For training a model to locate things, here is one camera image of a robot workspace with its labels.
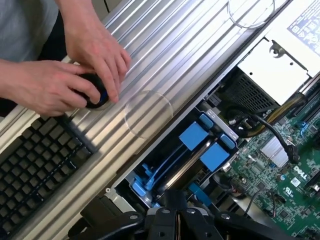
power supply label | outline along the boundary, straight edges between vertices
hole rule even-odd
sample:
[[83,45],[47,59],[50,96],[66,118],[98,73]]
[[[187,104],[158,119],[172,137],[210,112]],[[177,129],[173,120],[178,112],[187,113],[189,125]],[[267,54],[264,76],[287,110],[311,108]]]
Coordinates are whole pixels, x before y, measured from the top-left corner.
[[320,56],[320,0],[315,0],[287,29]]

person's left hand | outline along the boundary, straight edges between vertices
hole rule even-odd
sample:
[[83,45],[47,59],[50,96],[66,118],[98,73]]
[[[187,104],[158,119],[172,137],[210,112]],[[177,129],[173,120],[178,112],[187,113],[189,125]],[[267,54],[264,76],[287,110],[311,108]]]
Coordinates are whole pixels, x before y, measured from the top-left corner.
[[110,100],[119,100],[121,83],[130,68],[131,58],[93,14],[64,24],[68,56],[94,68],[102,79]]

gray shirt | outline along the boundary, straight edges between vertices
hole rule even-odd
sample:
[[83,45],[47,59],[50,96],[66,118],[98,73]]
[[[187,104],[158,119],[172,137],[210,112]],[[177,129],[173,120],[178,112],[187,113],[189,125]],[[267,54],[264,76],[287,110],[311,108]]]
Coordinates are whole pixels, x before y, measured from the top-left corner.
[[36,60],[57,16],[54,0],[0,0],[0,59]]

hand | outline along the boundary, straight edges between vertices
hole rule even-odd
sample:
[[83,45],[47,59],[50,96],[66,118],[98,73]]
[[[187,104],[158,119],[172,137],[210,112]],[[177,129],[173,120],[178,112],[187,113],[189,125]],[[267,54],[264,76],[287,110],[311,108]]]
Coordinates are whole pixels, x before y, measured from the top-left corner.
[[99,75],[114,103],[119,100],[121,83],[130,68],[130,56],[105,29],[95,13],[64,17],[68,56],[91,66]]
[[95,86],[77,75],[93,72],[80,65],[58,61],[29,61],[10,63],[2,94],[17,104],[45,116],[59,116],[76,108],[85,108],[86,100],[73,90],[86,94],[98,103],[100,93]]

person's right hand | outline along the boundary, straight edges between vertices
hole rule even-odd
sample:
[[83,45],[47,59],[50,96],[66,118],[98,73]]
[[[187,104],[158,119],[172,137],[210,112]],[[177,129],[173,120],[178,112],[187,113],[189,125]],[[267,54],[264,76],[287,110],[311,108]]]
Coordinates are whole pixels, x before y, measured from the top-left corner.
[[85,108],[86,100],[73,90],[86,94],[95,104],[100,100],[95,86],[77,76],[92,72],[90,68],[59,61],[29,61],[12,65],[5,74],[6,89],[2,97],[40,115],[53,117]]

